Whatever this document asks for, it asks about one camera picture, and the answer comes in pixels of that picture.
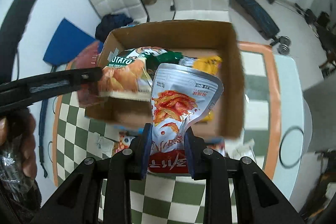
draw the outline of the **finger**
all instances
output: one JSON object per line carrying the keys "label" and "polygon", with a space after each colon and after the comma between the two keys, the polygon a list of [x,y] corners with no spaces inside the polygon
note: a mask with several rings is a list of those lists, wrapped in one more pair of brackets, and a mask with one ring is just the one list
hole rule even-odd
{"label": "finger", "polygon": [[23,173],[30,177],[31,179],[35,179],[37,175],[37,165],[36,165],[36,155],[33,153],[27,160],[22,163],[22,171]]}
{"label": "finger", "polygon": [[33,134],[36,127],[36,122],[32,114],[29,114],[28,134]]}
{"label": "finger", "polygon": [[35,146],[36,144],[34,135],[28,135],[23,139],[21,144],[21,153],[24,160],[31,157],[31,155],[34,153]]}
{"label": "finger", "polygon": [[6,117],[0,120],[0,145],[6,141],[7,138],[7,119]]}

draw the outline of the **black strap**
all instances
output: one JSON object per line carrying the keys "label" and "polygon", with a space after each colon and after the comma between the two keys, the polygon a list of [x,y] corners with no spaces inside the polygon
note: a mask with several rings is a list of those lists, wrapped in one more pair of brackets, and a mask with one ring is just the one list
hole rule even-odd
{"label": "black strap", "polygon": [[[50,72],[56,71],[56,66],[52,66]],[[44,129],[45,129],[45,117],[47,114],[47,106],[48,106],[48,99],[43,100],[41,104],[41,111],[40,111],[40,121],[39,121],[39,158],[40,158],[40,164],[44,171],[44,177],[46,178],[48,176],[48,172],[45,169],[43,163],[44,163],[44,154],[43,154],[43,138],[44,138]]]}
{"label": "black strap", "polygon": [[14,0],[0,27],[0,84],[12,78],[16,49],[36,0]]}

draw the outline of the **table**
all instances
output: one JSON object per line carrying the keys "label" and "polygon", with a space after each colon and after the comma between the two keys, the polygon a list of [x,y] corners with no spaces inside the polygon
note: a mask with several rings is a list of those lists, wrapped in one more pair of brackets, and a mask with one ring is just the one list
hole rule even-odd
{"label": "table", "polygon": [[[289,126],[298,125],[303,128],[302,93],[295,62],[289,57],[273,57],[272,50],[267,46],[240,43],[240,47],[246,87],[245,123],[240,138],[226,141],[226,148],[234,149],[236,145],[253,138],[257,164],[289,198],[298,166],[285,170],[278,161],[278,146]],[[294,115],[300,111],[302,116]],[[54,143],[57,145],[53,145],[53,167],[55,184],[59,185],[84,158],[107,158],[95,145],[94,132],[116,139],[118,130],[112,125],[84,117],[84,108],[78,107],[75,92],[58,98],[56,117]],[[283,154],[289,155],[290,160],[291,155],[296,156],[294,152],[301,150],[302,141],[296,134],[289,135],[283,146]],[[232,221],[236,223],[235,195],[231,180],[229,186]],[[104,180],[100,219],[103,218],[105,189]],[[134,224],[202,223],[205,181],[147,174],[143,181],[130,181],[130,189]]]}

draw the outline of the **red package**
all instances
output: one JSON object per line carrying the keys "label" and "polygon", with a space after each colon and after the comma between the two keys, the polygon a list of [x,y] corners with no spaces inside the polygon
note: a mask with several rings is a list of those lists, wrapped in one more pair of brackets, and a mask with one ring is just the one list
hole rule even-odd
{"label": "red package", "polygon": [[[99,41],[93,42],[87,46],[80,54],[75,58],[74,65],[77,69],[86,69],[96,67],[96,61],[98,57]],[[98,95],[97,83],[83,84],[81,89],[77,91],[78,103],[80,107],[86,107],[94,104],[98,104],[104,101],[103,98]]]}

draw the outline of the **wrapper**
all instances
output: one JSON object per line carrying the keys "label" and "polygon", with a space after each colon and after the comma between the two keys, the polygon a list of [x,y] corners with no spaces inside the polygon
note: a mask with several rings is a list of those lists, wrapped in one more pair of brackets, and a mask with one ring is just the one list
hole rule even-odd
{"label": "wrapper", "polygon": [[247,143],[244,143],[243,145],[240,145],[235,150],[233,150],[229,154],[229,157],[236,160],[240,160],[242,157],[249,157],[256,163],[257,161],[254,155],[253,146],[254,140],[251,139]]}
{"label": "wrapper", "polygon": [[113,148],[113,155],[118,153],[121,150],[124,150],[128,148],[131,144],[131,141],[135,138],[135,136],[126,136],[126,135],[120,135],[119,136],[119,142],[114,143]]}
{"label": "wrapper", "polygon": [[[96,67],[98,56],[99,41],[93,42],[87,46],[73,61],[77,69],[86,69]],[[86,107],[102,102],[104,99],[99,97],[97,83],[82,84],[81,89],[77,91],[78,104],[80,107]]]}
{"label": "wrapper", "polygon": [[6,141],[0,149],[0,180],[5,189],[10,191],[13,199],[18,203],[29,206],[28,191],[34,181],[22,172],[22,158],[20,153],[22,135],[11,142]]}
{"label": "wrapper", "polygon": [[159,47],[125,50],[103,69],[98,82],[100,96],[150,101],[152,79],[147,73],[146,56],[166,53]]}
{"label": "wrapper", "polygon": [[209,113],[222,92],[215,76],[176,64],[159,65],[151,94],[150,172],[188,173],[184,133]]}

